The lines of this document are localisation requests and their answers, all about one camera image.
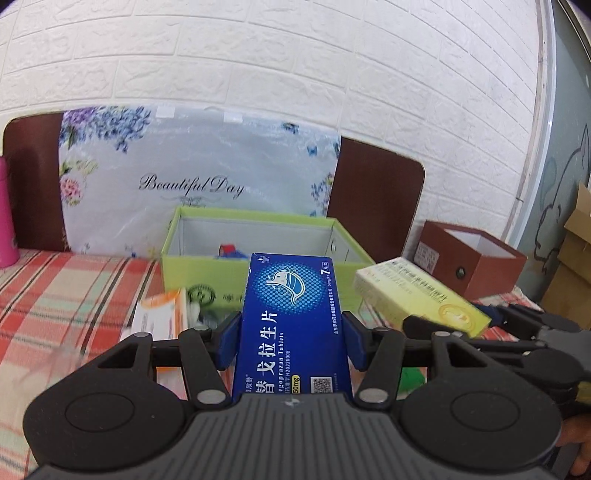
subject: brown box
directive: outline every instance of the brown box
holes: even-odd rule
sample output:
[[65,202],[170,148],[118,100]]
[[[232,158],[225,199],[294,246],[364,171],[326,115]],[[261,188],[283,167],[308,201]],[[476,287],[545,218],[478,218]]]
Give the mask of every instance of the brown box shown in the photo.
[[577,205],[564,228],[566,238],[558,259],[587,282],[591,283],[591,193],[579,183]]
[[426,221],[414,263],[468,300],[513,290],[527,257],[476,228]]
[[591,327],[591,285],[564,265],[559,265],[542,298],[542,308],[579,324]]
[[577,205],[564,224],[558,267],[542,298],[544,310],[591,327],[591,193],[579,183]]

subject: green storage box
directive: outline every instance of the green storage box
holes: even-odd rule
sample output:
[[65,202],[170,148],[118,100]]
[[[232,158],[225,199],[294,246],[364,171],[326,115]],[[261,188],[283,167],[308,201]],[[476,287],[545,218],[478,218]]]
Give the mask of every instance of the green storage box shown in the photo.
[[185,287],[202,307],[241,309],[249,260],[217,258],[220,245],[253,252],[330,257],[340,306],[356,312],[355,272],[374,261],[338,220],[303,215],[177,207],[162,250],[164,288]]

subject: pink bottle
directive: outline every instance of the pink bottle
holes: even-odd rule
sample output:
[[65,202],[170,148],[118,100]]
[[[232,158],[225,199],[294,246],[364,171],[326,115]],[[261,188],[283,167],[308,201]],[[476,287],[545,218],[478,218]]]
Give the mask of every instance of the pink bottle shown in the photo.
[[8,198],[8,166],[0,157],[0,268],[14,265],[20,256]]

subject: brick wallpaper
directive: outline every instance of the brick wallpaper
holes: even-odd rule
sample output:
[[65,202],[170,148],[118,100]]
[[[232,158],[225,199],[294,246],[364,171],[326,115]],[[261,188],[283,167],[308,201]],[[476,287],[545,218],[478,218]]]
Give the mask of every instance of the brick wallpaper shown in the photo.
[[535,0],[17,0],[0,126],[183,102],[336,127],[420,160],[425,218],[500,235],[530,140]]

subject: brown headboard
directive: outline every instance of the brown headboard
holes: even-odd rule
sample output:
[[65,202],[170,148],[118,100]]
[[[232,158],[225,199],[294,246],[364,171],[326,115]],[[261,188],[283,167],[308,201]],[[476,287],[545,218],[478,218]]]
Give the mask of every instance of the brown headboard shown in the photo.
[[[11,121],[4,133],[17,241],[22,248],[67,249],[59,186],[62,113]],[[362,142],[342,139],[328,215],[376,261],[401,255],[423,189],[423,166]]]

